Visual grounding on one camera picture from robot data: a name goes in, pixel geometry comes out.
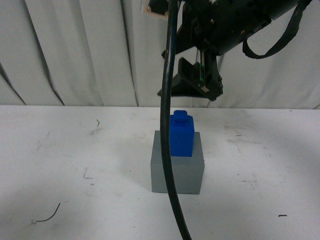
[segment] gray foam block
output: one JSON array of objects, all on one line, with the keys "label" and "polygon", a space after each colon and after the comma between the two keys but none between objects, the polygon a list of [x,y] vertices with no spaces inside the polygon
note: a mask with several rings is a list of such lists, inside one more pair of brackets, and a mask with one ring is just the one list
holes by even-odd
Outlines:
[{"label": "gray foam block", "polygon": [[[200,133],[195,132],[192,157],[172,156],[172,171],[178,194],[200,194],[205,160]],[[161,158],[160,131],[154,132],[151,155],[151,187],[154,193],[167,193]]]}]

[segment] blue block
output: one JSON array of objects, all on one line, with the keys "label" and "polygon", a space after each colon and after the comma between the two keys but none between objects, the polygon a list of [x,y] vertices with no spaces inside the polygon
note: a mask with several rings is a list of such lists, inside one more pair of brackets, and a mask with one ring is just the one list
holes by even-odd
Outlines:
[{"label": "blue block", "polygon": [[187,111],[176,110],[170,115],[170,151],[171,156],[192,157],[194,148],[194,119]]}]

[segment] table surface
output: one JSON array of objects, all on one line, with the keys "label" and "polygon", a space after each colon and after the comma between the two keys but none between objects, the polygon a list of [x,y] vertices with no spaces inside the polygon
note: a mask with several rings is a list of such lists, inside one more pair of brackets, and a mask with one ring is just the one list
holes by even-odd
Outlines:
[{"label": "table surface", "polygon": [[[319,110],[186,110],[205,159],[200,195],[179,195],[194,240],[320,239]],[[159,118],[0,106],[0,239],[181,239],[168,195],[151,192]]]}]

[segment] white curtain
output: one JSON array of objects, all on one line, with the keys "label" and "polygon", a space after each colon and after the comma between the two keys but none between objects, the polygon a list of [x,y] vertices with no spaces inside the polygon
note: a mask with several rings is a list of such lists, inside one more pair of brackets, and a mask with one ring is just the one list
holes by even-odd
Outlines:
[{"label": "white curtain", "polygon": [[[292,10],[249,38],[265,53]],[[292,108],[320,105],[320,2],[280,53],[254,60],[239,45],[223,58],[216,101],[178,97],[175,107]],[[167,22],[140,0],[0,1],[0,104],[157,107]],[[176,56],[196,61],[196,49]]]}]

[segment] black wire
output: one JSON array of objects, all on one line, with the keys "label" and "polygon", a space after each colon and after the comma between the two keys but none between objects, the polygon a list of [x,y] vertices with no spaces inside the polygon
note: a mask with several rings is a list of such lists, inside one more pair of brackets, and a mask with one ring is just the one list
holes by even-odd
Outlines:
[{"label": "black wire", "polygon": [[171,85],[176,55],[177,21],[178,1],[170,0],[160,106],[160,141],[164,178],[173,214],[182,239],[191,240],[175,186],[169,141]]},{"label": "black wire", "polygon": [[52,219],[52,218],[54,217],[54,215],[56,215],[59,207],[60,207],[60,202],[59,202],[58,206],[56,207],[56,210],[54,211],[54,214],[53,214],[51,217],[47,218],[46,220],[39,220],[39,221],[35,221],[35,222],[36,222],[36,223],[46,222],[46,221]]}]

